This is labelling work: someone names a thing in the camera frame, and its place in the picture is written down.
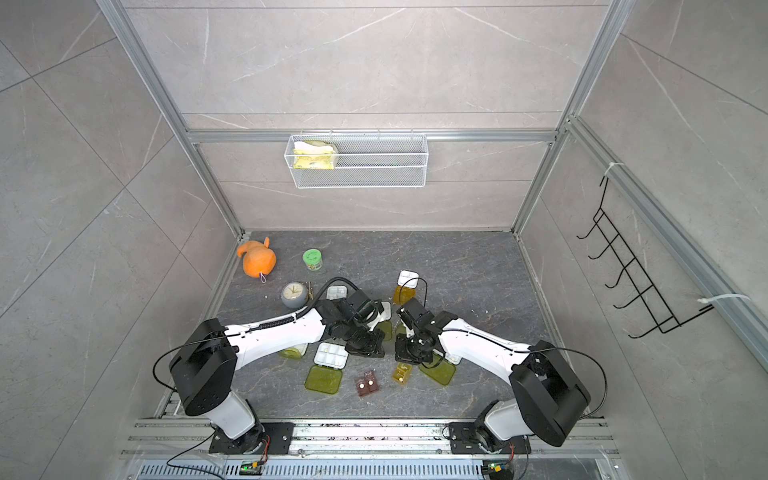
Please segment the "yellow small pillbox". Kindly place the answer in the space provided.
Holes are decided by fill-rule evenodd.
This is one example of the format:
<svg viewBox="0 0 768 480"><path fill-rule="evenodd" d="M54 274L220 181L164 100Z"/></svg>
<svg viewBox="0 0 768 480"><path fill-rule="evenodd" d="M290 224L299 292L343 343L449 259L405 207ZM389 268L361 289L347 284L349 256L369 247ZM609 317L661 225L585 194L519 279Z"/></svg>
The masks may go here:
<svg viewBox="0 0 768 480"><path fill-rule="evenodd" d="M412 373L413 366L407 363L398 363L392 374L392 379L399 385L405 385Z"/></svg>

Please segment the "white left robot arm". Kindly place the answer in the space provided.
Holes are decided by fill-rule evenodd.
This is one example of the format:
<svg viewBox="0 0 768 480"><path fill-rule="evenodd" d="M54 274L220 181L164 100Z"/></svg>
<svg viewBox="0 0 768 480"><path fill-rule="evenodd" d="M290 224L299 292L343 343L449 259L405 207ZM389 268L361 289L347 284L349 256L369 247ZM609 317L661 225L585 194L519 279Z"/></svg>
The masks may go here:
<svg viewBox="0 0 768 480"><path fill-rule="evenodd" d="M202 322L170 360L169 372L189 417L208 419L219 434L238 441L262 431L251 405L232 389L235 372L263 357L326 338L341 340L351 355L381 358L384 333L375 328L381 301L361 290L341 299L315 299L279 319L224 326Z"/></svg>

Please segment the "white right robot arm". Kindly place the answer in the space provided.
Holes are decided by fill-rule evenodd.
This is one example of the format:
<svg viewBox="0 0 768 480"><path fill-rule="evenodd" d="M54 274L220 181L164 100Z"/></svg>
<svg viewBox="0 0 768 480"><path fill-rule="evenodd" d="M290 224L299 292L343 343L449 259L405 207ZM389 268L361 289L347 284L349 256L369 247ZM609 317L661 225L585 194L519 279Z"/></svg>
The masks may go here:
<svg viewBox="0 0 768 480"><path fill-rule="evenodd" d="M476 441L487 452L523 436L560 447L591 402L584 383L547 341L528 345L505 340L450 312L433 314L415 298L397 315L406 328L396 338L399 362L432 363L440 352L444 358L467 360L511 387L511 400L492 402L475 420Z"/></svg>

